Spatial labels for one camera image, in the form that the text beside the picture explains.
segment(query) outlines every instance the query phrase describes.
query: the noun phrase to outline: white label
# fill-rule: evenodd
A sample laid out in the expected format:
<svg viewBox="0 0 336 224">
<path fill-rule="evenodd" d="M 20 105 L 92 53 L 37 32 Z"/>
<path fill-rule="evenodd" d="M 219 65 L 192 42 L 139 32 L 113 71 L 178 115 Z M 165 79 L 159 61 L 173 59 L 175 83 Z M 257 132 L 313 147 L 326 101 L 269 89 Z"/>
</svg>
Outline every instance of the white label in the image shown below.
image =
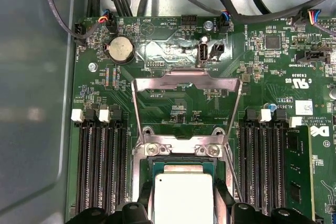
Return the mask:
<svg viewBox="0 0 336 224">
<path fill-rule="evenodd" d="M 312 136 L 318 136 L 318 135 L 329 136 L 329 127 L 328 126 L 322 126 L 322 127 L 318 128 L 316 126 L 312 126 L 312 127 L 310 127 L 310 134 Z"/>
<path fill-rule="evenodd" d="M 295 101 L 295 114 L 296 115 L 313 115 L 313 102 L 312 101 Z"/>
</svg>

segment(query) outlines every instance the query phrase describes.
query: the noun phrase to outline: capacitor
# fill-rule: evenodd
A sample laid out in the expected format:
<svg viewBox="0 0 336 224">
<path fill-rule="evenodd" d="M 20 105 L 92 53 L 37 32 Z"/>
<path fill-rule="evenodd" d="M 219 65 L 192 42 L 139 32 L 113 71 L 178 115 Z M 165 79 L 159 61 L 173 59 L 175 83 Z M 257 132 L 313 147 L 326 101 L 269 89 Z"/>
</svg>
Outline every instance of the capacitor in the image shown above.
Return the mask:
<svg viewBox="0 0 336 224">
<path fill-rule="evenodd" d="M 125 36 L 118 36 L 111 40 L 106 50 L 117 64 L 129 63 L 135 55 L 135 47 L 132 41 Z"/>
<path fill-rule="evenodd" d="M 274 103 L 265 103 L 264 109 L 269 109 L 272 113 L 277 109 L 277 105 Z"/>
<path fill-rule="evenodd" d="M 201 37 L 201 43 L 208 43 L 209 42 L 209 38 L 208 38 L 208 36 L 202 36 Z"/>
<path fill-rule="evenodd" d="M 336 88 L 332 88 L 329 92 L 329 96 L 331 99 L 336 100 Z"/>
</svg>

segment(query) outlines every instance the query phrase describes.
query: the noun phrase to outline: gray plastic panel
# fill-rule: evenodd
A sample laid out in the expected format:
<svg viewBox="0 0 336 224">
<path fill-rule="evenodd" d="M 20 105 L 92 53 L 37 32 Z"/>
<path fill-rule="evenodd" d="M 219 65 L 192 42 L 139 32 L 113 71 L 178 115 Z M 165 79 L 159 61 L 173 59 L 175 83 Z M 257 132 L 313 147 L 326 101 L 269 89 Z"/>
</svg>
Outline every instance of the gray plastic panel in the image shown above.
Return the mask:
<svg viewBox="0 0 336 224">
<path fill-rule="evenodd" d="M 73 47 L 46 0 L 0 6 L 0 223 L 63 223 Z"/>
</svg>

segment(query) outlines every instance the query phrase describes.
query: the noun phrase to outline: motherboard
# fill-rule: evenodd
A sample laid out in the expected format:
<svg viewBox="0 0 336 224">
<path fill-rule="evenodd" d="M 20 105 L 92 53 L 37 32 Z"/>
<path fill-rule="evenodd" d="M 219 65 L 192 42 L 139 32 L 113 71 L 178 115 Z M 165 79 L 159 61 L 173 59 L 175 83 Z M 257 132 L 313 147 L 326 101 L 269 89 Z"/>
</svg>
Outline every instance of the motherboard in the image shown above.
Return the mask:
<svg viewBox="0 0 336 224">
<path fill-rule="evenodd" d="M 86 18 L 77 29 L 96 21 Z M 319 23 L 333 28 L 336 19 Z M 139 131 L 187 141 L 220 129 L 232 152 L 236 199 L 266 215 L 287 207 L 331 224 L 336 213 L 335 49 L 333 37 L 285 18 L 244 25 L 193 15 L 120 17 L 112 28 L 101 25 L 76 48 L 68 219 L 89 207 L 114 212 L 119 204 L 137 201 L 134 192 L 154 173 L 153 161 L 143 159 L 135 188 Z M 200 89 L 181 75 L 169 89 L 140 89 L 138 81 L 134 100 L 135 79 L 159 80 L 190 69 L 215 80 L 236 78 L 241 86 L 236 93 L 210 83 Z M 225 181 L 225 167 L 219 159 L 213 176 Z"/>
</svg>

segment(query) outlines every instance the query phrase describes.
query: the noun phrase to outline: metal lever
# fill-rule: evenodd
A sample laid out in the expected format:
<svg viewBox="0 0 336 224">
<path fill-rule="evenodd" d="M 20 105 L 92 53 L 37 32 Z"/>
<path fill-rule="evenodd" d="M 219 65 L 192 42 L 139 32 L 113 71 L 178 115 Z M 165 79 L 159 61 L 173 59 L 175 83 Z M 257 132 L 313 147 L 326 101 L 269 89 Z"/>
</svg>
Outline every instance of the metal lever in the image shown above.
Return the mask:
<svg viewBox="0 0 336 224">
<path fill-rule="evenodd" d="M 236 113 L 243 83 L 238 78 L 212 78 L 203 69 L 176 69 L 167 72 L 161 78 L 137 78 L 131 82 L 132 96 L 134 101 L 136 122 L 138 124 L 139 138 L 144 144 L 144 136 L 141 129 L 139 108 L 137 102 L 137 93 L 146 89 L 176 89 L 178 84 L 192 83 L 198 89 L 226 89 L 237 93 L 236 104 L 233 110 L 233 116 Z"/>
</svg>

